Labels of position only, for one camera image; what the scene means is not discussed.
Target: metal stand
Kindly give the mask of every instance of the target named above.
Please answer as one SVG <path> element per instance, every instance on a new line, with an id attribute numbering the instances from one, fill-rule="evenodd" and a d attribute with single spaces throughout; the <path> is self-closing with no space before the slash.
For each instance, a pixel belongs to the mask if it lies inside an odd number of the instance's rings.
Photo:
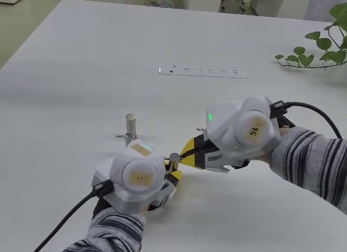
<path id="1" fill-rule="evenodd" d="M 172 173 L 174 171 L 178 170 L 178 165 L 179 165 L 179 161 L 181 160 L 181 157 L 179 156 L 178 153 L 172 153 L 169 156 L 169 163 L 166 167 L 166 173 Z"/>
<path id="2" fill-rule="evenodd" d="M 136 116 L 134 114 L 128 114 L 125 116 L 126 119 L 126 133 L 125 135 L 116 135 L 117 138 L 125 138 L 125 146 L 137 139 L 136 135 Z"/>

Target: gray striped sleeve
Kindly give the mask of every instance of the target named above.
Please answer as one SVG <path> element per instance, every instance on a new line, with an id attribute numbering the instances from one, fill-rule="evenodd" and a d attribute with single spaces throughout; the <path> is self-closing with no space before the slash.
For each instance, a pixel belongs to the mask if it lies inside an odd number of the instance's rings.
<path id="1" fill-rule="evenodd" d="M 144 224 L 141 215 L 123 215 L 113 208 L 105 209 L 92 220 L 86 238 L 64 252 L 138 252 Z"/>
<path id="2" fill-rule="evenodd" d="M 273 151 L 270 168 L 347 214 L 347 140 L 291 128 Z"/>

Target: black glove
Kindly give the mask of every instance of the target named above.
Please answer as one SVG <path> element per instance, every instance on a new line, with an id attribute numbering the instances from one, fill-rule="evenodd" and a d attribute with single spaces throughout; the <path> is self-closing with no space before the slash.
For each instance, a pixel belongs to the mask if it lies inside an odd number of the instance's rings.
<path id="1" fill-rule="evenodd" d="M 95 209 L 93 211 L 93 218 L 96 217 L 97 214 L 99 214 L 100 212 L 102 212 L 103 210 L 106 210 L 108 208 L 111 208 L 112 206 L 110 205 L 110 203 L 108 203 L 104 198 L 101 198 L 98 200 L 97 205 L 95 206 Z"/>

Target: power strip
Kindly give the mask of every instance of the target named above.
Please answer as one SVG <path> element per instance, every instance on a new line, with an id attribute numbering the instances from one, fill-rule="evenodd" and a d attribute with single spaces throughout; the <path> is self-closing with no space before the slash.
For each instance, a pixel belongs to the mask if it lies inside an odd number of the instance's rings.
<path id="1" fill-rule="evenodd" d="M 237 69 L 212 69 L 193 68 L 188 66 L 159 66 L 159 74 L 178 76 L 202 76 L 202 77 L 230 77 L 234 79 L 246 79 L 245 71 Z"/>

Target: hand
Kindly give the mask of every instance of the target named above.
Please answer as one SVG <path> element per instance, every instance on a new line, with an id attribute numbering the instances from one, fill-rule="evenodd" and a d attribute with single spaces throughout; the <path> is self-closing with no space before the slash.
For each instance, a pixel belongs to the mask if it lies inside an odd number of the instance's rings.
<path id="1" fill-rule="evenodd" d="M 280 129 L 281 135 L 284 135 L 285 133 L 287 133 L 290 130 L 289 127 L 281 127 L 279 129 Z M 253 160 L 263 161 L 264 163 L 270 164 L 271 156 L 272 156 L 272 152 L 264 154 L 263 156 L 257 157 L 257 158 L 255 158 Z"/>

